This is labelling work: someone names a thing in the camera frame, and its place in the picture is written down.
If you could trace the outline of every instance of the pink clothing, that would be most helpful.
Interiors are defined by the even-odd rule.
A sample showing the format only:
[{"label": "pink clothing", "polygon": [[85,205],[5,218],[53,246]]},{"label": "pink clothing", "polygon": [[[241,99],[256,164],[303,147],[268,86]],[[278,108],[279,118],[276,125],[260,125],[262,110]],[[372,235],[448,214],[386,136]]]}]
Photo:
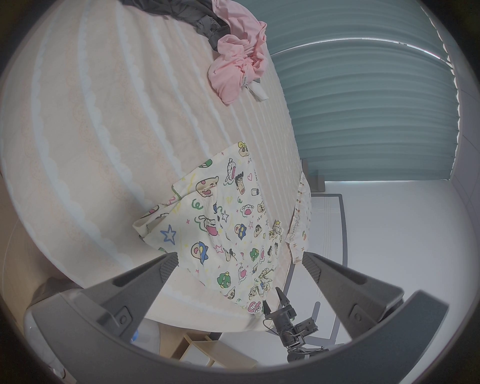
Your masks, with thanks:
[{"label": "pink clothing", "polygon": [[229,26],[231,35],[218,41],[220,56],[208,70],[210,83],[225,104],[231,104],[242,87],[260,78],[266,70],[263,52],[266,23],[232,0],[212,0],[215,14]]}]

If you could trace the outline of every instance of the white wall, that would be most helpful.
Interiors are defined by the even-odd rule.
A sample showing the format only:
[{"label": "white wall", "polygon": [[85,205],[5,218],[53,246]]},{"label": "white wall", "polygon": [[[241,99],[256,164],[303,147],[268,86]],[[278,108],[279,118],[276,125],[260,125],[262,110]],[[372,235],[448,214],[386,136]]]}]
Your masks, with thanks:
[{"label": "white wall", "polygon": [[[411,383],[458,329],[478,289],[479,257],[467,210],[445,180],[328,182],[325,192],[343,195],[350,268],[402,287],[404,298],[423,289],[450,305],[403,381]],[[339,333],[337,343],[348,340]]]}]

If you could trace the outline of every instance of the bed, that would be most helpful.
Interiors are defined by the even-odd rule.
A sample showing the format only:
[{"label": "bed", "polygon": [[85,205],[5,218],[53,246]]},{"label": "bed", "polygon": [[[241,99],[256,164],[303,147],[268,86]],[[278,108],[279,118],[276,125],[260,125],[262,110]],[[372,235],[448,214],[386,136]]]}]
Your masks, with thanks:
[{"label": "bed", "polygon": [[[206,76],[216,55],[206,37],[169,17],[117,0],[59,0],[9,63],[0,80],[1,172],[28,234],[82,287],[159,256],[132,223],[235,142],[253,149],[268,219],[288,230],[301,164],[274,65],[267,53],[268,100],[243,89],[227,107]],[[274,286],[284,286],[290,264],[282,242]],[[274,290],[267,300],[278,305]],[[146,317],[264,330],[179,268]]]}]

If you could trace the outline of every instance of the green vertical blind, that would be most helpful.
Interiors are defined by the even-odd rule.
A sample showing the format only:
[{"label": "green vertical blind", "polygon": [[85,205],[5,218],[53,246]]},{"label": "green vertical blind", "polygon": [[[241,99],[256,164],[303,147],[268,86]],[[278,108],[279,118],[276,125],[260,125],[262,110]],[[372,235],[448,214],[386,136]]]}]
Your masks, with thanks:
[{"label": "green vertical blind", "polygon": [[268,24],[268,48],[311,174],[450,177],[457,89],[443,43],[417,2],[239,2]]}]

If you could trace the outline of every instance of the clothing tag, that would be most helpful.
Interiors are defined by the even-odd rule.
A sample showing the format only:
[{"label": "clothing tag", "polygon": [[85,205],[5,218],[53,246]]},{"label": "clothing tag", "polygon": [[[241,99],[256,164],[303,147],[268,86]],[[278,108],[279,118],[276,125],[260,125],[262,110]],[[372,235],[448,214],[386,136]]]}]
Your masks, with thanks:
[{"label": "clothing tag", "polygon": [[255,81],[247,84],[247,89],[251,92],[251,94],[253,95],[253,97],[255,97],[255,100],[257,101],[265,101],[268,99],[268,96],[262,86]]}]

